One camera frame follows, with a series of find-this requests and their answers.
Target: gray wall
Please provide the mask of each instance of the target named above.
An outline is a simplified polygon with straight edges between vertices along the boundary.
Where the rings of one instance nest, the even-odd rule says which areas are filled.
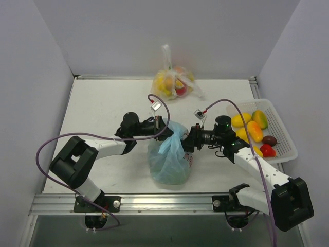
[[[285,171],[307,181],[315,216],[313,246],[328,246],[329,1],[301,0],[259,75],[291,134],[299,156]]]
[[[0,246],[18,246],[73,77],[32,0],[0,1]],[[53,146],[41,161],[46,168]]]
[[[74,74],[154,76],[169,43],[199,78],[261,71],[299,0],[34,0]]]

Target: plastic bag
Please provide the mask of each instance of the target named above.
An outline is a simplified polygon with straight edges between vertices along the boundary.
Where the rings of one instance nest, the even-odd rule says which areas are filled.
[[[163,184],[183,184],[190,175],[193,156],[185,153],[180,140],[187,135],[187,129],[170,121],[168,128],[174,134],[162,144],[151,140],[148,146],[148,160],[154,180]]]
[[[162,99],[174,99],[194,91],[202,97],[204,92],[195,84],[192,72],[180,66],[172,67],[169,45],[162,46],[162,52],[164,68],[156,74],[151,93]]]

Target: tabletop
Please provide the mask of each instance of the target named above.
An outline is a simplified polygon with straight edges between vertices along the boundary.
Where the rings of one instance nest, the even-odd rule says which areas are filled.
[[[248,80],[196,80],[205,92],[204,98],[191,93],[184,98],[168,101],[171,120],[183,124],[187,129],[198,119],[197,109],[204,109],[212,102],[227,98],[234,102],[253,99]],[[122,117],[127,112],[135,112],[141,120],[153,116],[147,94],[150,79],[76,79],[71,90],[61,134],[88,132],[103,136],[113,136],[119,128]],[[229,103],[221,102],[208,111],[205,129],[212,130],[215,118],[226,114]],[[166,117],[165,108],[157,115]],[[58,140],[56,155],[70,137]],[[126,155],[109,156],[95,161],[89,177],[105,193],[208,193],[227,192],[236,185],[247,183],[262,189],[248,172],[231,163],[226,158],[215,156],[215,150],[204,146],[193,153],[191,174],[183,185],[163,185],[155,182],[150,175],[147,160],[149,141],[140,141]],[[70,190],[46,181],[43,193],[71,193]]]

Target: gray floor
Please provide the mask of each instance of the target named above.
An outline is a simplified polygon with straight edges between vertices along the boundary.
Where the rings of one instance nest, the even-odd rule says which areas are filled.
[[[83,216],[39,216],[32,247],[53,246],[261,246],[271,247],[264,217],[232,232],[223,215],[121,216],[119,228],[89,232]],[[278,230],[278,246],[303,246],[298,229]]]

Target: white basket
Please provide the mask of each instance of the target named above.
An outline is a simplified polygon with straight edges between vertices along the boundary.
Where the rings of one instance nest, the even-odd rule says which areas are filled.
[[[291,161],[297,158],[298,152],[295,144],[293,143],[293,140],[291,140],[291,137],[284,127],[282,120],[280,119],[277,111],[269,100],[254,99],[238,102],[236,105],[239,107],[242,113],[249,113],[252,115],[252,113],[256,110],[261,110],[265,113],[268,120],[268,128],[263,130],[264,136],[274,136],[278,141],[278,144],[273,147],[277,153],[277,157],[264,158],[267,162],[270,164],[276,164]],[[226,111],[227,115],[231,118],[238,114],[236,108],[233,105],[227,106]],[[262,146],[262,143],[255,143],[254,141],[252,141],[252,144],[259,148]]]

